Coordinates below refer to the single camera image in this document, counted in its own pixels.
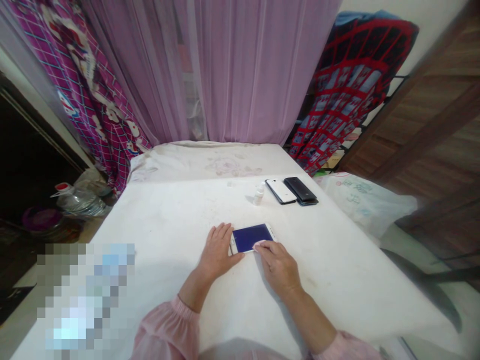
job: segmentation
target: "pink sleeve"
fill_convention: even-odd
[[[199,314],[177,296],[150,311],[135,336],[131,360],[197,359]]]
[[[335,340],[321,354],[314,355],[314,360],[382,360],[379,352],[366,342],[339,331]]]

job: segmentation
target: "pixelated area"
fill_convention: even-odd
[[[131,328],[129,312],[119,304],[134,264],[134,244],[46,246],[37,259],[37,286],[45,299],[37,318],[45,323],[47,359],[102,359]]]

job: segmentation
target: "white smartphone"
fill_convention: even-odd
[[[233,230],[230,239],[231,254],[248,253],[253,251],[254,244],[260,240],[277,241],[268,223]]]
[[[280,204],[291,204],[297,201],[295,194],[284,184],[283,181],[279,179],[268,179],[265,182]]]

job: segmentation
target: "smartphone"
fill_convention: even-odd
[[[311,202],[317,198],[298,177],[287,177],[283,182],[296,195],[299,203]]]
[[[254,244],[260,240],[277,241],[268,223],[233,230],[230,239],[231,254],[251,252]]]
[[[297,200],[300,206],[310,206],[310,205],[315,205],[318,204],[319,201],[317,199],[312,199],[312,200],[307,200],[307,201],[302,201],[300,199]]]
[[[281,180],[268,179],[265,183],[280,204],[292,204],[297,200],[295,194]]]

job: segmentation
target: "phone screen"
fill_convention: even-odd
[[[265,224],[234,230],[233,237],[235,238],[236,248],[239,253],[252,250],[254,244],[260,240],[273,241]]]

